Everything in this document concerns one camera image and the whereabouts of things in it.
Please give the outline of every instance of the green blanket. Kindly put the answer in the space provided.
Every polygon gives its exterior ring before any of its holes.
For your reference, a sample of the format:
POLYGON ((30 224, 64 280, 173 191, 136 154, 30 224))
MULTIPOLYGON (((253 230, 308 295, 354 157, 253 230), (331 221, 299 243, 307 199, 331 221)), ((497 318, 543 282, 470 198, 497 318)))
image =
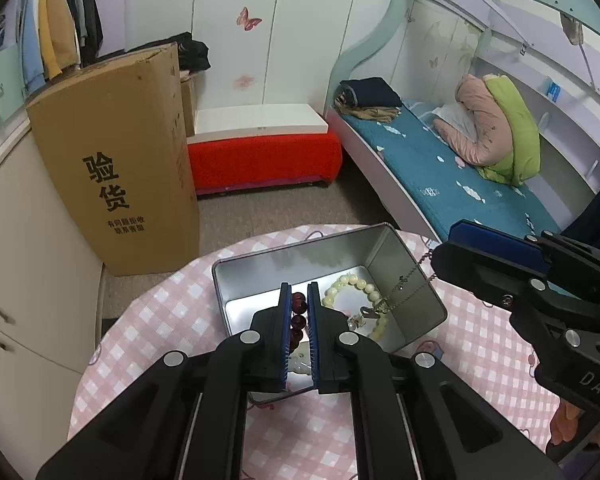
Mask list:
POLYGON ((509 121, 513 148, 497 164, 476 170, 487 180, 520 186, 540 171, 538 126, 511 79, 505 75, 494 76, 484 84, 509 121))

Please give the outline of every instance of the metal screw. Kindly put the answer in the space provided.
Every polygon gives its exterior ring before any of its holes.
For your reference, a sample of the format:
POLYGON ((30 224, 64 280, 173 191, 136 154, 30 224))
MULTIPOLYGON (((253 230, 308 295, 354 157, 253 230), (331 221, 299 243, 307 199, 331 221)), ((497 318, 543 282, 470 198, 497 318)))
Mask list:
POLYGON ((343 332, 338 339, 343 345, 355 345, 360 340, 355 332, 343 332))
POLYGON ((180 352, 169 352, 162 360, 167 366, 173 367, 181 365, 184 361, 184 356, 180 352))
POLYGON ((537 278, 532 278, 529 281, 529 283, 535 290, 545 290, 546 289, 546 285, 543 282, 541 282, 540 280, 538 280, 537 278))
POLYGON ((422 368, 431 368, 434 364, 436 364, 436 358, 431 354, 427 354, 426 352, 421 352, 416 355, 416 364, 422 368))
POLYGON ((260 341, 260 334, 255 330, 245 330, 240 334, 240 341, 247 345, 252 345, 260 341))
POLYGON ((564 338, 574 348, 580 346, 580 334, 578 334, 575 330, 568 329, 567 332, 564 333, 564 338))

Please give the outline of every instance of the yellow jacket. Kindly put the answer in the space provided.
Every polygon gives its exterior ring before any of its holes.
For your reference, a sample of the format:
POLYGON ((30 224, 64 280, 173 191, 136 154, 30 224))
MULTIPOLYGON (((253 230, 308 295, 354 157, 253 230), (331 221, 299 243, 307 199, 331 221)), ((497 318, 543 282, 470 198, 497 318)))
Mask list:
POLYGON ((66 0, 40 0, 39 20, 45 77, 53 79, 63 68, 80 63, 74 19, 66 0))

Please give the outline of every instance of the cabinet door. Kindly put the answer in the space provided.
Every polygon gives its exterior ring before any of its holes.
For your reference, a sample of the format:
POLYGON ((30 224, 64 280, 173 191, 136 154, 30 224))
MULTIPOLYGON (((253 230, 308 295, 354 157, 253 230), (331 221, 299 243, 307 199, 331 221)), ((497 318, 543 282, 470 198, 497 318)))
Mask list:
POLYGON ((0 51, 0 128, 10 115, 24 104, 22 69, 18 47, 12 45, 0 51))
POLYGON ((82 372, 94 349, 101 269, 26 134, 0 167, 0 331, 82 372))
POLYGON ((79 381, 0 333, 0 450, 24 480, 66 442, 79 381))

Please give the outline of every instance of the pink checkered tablecloth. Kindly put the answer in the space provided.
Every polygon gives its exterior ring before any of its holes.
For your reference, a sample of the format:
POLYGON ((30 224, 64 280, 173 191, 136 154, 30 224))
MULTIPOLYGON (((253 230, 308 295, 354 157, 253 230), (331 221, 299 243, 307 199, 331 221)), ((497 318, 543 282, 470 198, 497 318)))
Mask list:
MULTIPOLYGON (((211 266, 220 258, 303 240, 315 230, 332 234, 359 226, 309 225, 248 238, 208 254, 172 274, 131 303, 107 332, 78 386, 69 438, 168 351, 211 351, 226 337, 211 266)), ((420 236, 400 232, 416 259, 420 236)), ((432 272, 428 260, 422 266, 432 272)), ((533 378, 532 347, 509 324, 509 313, 440 280, 434 288, 446 321, 402 352, 424 345, 539 447, 549 438, 558 397, 533 378)), ((242 469, 245 479, 349 480, 356 453, 348 394, 310 392, 248 411, 242 469)))

